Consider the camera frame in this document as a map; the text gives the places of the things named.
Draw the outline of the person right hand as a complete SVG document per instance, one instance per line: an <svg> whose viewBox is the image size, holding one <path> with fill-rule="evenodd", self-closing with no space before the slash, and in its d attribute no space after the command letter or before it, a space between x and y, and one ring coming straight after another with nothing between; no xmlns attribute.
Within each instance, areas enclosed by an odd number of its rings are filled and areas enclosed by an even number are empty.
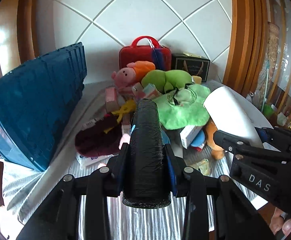
<svg viewBox="0 0 291 240"><path fill-rule="evenodd" d="M285 236L288 236L291 233L291 218L284 220L281 216L282 213L282 210L277 207L275 208L269 227L273 234L276 234L277 232L282 230L283 234Z"/></svg>

